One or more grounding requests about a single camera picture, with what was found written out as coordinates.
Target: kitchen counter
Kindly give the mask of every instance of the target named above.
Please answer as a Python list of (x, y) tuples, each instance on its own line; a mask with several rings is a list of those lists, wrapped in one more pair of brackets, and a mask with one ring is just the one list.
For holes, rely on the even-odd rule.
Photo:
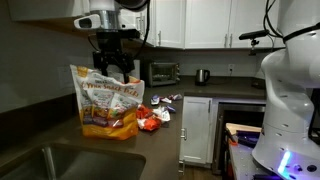
[[(181, 82), (177, 85), (146, 88), (144, 104), (151, 107), (150, 98), (154, 94), (168, 96), (178, 93), (185, 96), (265, 99), (264, 90), (251, 87), (251, 78), (211, 78), (207, 86), (201, 87), (194, 85), (194, 77), (181, 77)], [(140, 154), (146, 158), (141, 180), (178, 179), (182, 103), (183, 101), (179, 100), (171, 104), (176, 108), (177, 113), (171, 114), (169, 127), (163, 127), (155, 132), (140, 131), (137, 136), (124, 141), (83, 137), (78, 116), (75, 116), (37, 136), (29, 138), (24, 143), (2, 151), (0, 154), (0, 167), (35, 145), (46, 142), (57, 142)]]

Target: yellow snack bag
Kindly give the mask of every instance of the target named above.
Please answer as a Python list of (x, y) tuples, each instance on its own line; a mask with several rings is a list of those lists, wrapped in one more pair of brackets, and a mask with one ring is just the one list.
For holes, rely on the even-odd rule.
[(70, 65), (83, 135), (125, 140), (138, 134), (136, 109), (142, 103), (144, 81), (127, 84), (86, 67)]

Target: sink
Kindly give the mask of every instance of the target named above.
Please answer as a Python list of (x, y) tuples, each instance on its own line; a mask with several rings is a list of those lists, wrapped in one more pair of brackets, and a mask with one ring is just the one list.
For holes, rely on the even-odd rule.
[(146, 163), (137, 154), (49, 144), (0, 167), (1, 180), (138, 180)]

